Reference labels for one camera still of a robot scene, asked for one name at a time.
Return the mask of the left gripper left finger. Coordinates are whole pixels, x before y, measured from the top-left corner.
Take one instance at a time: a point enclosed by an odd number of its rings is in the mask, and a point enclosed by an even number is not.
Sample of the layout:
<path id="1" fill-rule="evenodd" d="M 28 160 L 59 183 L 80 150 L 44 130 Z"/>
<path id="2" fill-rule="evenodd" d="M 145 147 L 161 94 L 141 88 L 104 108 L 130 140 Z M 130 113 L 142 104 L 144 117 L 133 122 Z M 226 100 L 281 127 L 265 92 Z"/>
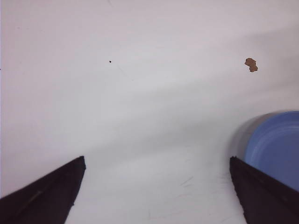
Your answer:
<path id="1" fill-rule="evenodd" d="M 0 200 L 2 224 L 63 224 L 79 193 L 86 165 L 80 156 Z"/>

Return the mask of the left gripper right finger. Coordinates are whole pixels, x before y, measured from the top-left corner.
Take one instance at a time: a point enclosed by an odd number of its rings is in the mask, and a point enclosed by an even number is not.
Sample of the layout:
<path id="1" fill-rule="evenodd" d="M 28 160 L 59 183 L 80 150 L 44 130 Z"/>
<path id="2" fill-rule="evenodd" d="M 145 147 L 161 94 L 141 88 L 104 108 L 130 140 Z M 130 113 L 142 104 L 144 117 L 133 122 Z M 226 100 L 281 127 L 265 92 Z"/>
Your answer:
<path id="1" fill-rule="evenodd" d="M 299 192 L 233 156 L 232 183 L 248 224 L 297 224 Z"/>

